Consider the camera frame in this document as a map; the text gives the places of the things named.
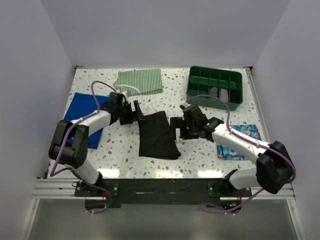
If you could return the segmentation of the black pinstriped underwear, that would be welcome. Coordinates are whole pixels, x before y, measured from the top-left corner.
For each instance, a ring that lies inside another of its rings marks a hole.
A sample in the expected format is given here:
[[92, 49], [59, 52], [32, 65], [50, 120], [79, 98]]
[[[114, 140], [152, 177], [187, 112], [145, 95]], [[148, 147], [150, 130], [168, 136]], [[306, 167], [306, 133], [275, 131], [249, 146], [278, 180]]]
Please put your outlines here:
[[181, 156], [170, 132], [166, 112], [146, 115], [138, 122], [140, 157], [176, 160]]

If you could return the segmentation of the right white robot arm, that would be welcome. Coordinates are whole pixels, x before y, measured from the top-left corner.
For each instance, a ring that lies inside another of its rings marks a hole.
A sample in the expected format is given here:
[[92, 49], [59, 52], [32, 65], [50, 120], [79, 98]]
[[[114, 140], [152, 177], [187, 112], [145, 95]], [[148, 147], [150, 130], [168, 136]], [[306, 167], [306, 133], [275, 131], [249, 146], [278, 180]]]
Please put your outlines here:
[[182, 117], [170, 118], [170, 134], [177, 139], [176, 130], [183, 140], [206, 139], [212, 143], [230, 147], [254, 164], [254, 168], [234, 169], [213, 185], [215, 192], [233, 197], [240, 190], [261, 187], [277, 194], [294, 180], [296, 168], [285, 145], [279, 141], [268, 143], [231, 128], [216, 117], [207, 118], [197, 105], [181, 105]]

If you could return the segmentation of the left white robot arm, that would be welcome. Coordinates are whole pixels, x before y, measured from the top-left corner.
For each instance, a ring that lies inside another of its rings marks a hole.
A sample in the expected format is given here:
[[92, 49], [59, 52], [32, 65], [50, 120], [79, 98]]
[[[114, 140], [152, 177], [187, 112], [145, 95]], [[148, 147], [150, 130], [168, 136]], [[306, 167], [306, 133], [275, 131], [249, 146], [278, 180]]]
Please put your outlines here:
[[55, 161], [50, 176], [71, 171], [86, 183], [88, 193], [99, 196], [104, 190], [103, 177], [87, 159], [89, 137], [117, 121], [128, 125], [144, 120], [138, 101], [129, 102], [126, 91], [111, 92], [108, 101], [98, 104], [97, 110], [89, 115], [72, 121], [60, 120], [48, 151], [49, 158]]

